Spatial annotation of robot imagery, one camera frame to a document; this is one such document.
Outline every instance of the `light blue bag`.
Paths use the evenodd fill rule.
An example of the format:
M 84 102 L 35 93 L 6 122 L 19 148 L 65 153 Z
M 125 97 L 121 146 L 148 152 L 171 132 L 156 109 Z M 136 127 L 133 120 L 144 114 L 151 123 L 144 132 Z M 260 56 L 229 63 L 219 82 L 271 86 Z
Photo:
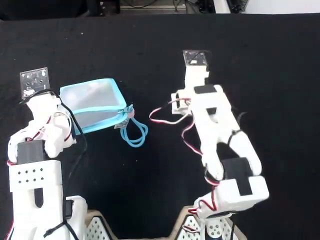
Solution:
M 120 128 L 121 137 L 132 147 L 140 147 L 145 142 L 148 127 L 134 118 L 134 109 L 127 107 L 116 82 L 103 78 L 60 88 L 60 97 L 73 112 L 83 133 L 105 129 L 111 126 Z M 142 137 L 130 140 L 127 134 L 129 120 L 138 126 Z

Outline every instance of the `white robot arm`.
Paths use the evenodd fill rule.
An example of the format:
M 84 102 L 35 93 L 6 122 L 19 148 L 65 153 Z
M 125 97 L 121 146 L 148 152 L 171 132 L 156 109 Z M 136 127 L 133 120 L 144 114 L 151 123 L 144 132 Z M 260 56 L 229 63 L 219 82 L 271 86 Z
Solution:
M 77 239 L 83 240 L 86 201 L 80 196 L 64 196 L 61 163 L 54 159 L 64 148 L 76 143 L 73 119 L 59 96 L 44 92 L 49 87 L 46 68 L 23 72 L 20 81 L 22 99 L 34 119 L 13 134 L 8 143 L 14 216 L 11 228 L 14 231 L 7 238 L 72 240 L 75 234 Z M 35 204 L 35 189 L 42 189 L 41 207 Z M 48 232 L 59 224 L 61 227 Z
M 172 113 L 191 114 L 200 138 L 204 177 L 212 185 L 212 192 L 199 197 L 189 212 L 207 223 L 251 208 L 267 199 L 269 191 L 260 175 L 259 157 L 241 131 L 222 87 L 205 84 L 209 76 L 205 52 L 185 50 L 183 55 L 185 88 L 171 94 Z M 219 159 L 218 143 L 227 144 L 238 157 Z

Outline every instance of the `black tablecloth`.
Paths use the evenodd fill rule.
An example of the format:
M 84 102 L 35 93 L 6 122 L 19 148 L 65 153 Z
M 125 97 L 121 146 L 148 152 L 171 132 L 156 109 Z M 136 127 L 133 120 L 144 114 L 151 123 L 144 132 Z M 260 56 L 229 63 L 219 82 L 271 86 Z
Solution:
M 319 203 L 320 15 L 160 15 L 0 23 L 0 236 L 12 220 L 5 164 L 10 135 L 26 126 L 19 73 L 48 67 L 60 87 L 114 78 L 149 134 L 141 148 L 112 128 L 87 134 L 88 155 L 69 195 L 100 210 L 119 238 L 167 236 L 185 205 L 209 191 L 181 125 L 148 114 L 184 86 L 182 50 L 209 50 L 209 81 L 247 112 L 241 127 L 262 162 L 270 198 L 238 215 L 249 239 L 315 239 Z M 174 119 L 170 109 L 161 117 Z M 132 137 L 138 136 L 134 127 Z M 195 131 L 187 135 L 197 142 Z M 63 175 L 81 147 L 60 154 Z

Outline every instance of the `blue string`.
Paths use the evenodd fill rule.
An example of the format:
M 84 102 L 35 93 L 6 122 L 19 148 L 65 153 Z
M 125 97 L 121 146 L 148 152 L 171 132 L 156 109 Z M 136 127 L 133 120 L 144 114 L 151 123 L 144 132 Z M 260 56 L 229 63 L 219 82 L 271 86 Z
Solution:
M 135 140 L 129 139 L 128 133 L 127 133 L 127 127 L 120 128 L 120 134 L 122 139 L 125 140 L 131 147 L 139 148 L 145 143 L 146 136 L 148 134 L 148 127 L 147 125 L 137 121 L 134 117 L 132 117 L 131 120 L 140 129 L 142 136 Z

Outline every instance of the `white wall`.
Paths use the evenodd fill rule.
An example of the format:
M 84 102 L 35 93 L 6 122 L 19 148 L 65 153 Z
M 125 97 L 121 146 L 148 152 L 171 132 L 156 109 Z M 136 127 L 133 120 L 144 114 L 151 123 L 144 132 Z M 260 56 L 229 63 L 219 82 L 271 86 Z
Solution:
M 320 0 L 249 0 L 246 14 L 320 13 Z

